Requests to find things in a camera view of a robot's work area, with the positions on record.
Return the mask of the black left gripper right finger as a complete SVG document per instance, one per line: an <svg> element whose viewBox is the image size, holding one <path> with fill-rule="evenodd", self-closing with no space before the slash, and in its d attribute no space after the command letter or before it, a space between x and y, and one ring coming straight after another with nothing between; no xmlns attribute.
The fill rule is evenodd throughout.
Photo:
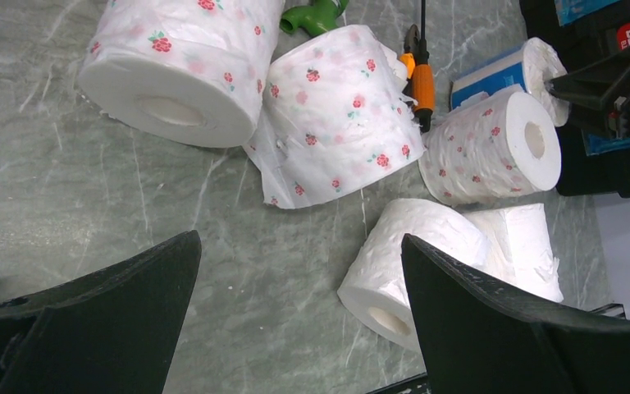
<svg viewBox="0 0 630 394"><path fill-rule="evenodd" d="M413 235L401 243L434 393L630 393L630 320L543 299Z"/></svg>

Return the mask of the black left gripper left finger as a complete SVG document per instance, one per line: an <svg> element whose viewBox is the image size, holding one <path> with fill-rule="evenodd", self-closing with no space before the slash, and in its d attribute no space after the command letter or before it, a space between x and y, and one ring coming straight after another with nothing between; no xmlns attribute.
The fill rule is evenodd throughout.
<svg viewBox="0 0 630 394"><path fill-rule="evenodd" d="M198 276L185 231L0 304L0 393L162 392Z"/></svg>

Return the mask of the floral paper roll large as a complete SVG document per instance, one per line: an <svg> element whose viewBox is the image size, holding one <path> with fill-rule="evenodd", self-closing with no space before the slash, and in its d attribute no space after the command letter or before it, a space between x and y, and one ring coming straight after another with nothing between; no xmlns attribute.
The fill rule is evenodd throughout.
<svg viewBox="0 0 630 394"><path fill-rule="evenodd" d="M80 88L109 116L182 144L231 148L255 132L282 1L110 1Z"/></svg>

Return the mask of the blue paper roll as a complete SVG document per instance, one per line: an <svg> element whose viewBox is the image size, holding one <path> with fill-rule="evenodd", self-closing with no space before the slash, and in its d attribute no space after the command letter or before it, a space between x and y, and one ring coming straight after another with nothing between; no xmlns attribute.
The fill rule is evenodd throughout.
<svg viewBox="0 0 630 394"><path fill-rule="evenodd" d="M555 126L561 127L568 121L570 104L553 96L548 91L548 84L566 74L556 50L542 39L533 37L453 81L450 107L458 108L477 94L492 95L506 87L520 85L542 104Z"/></svg>

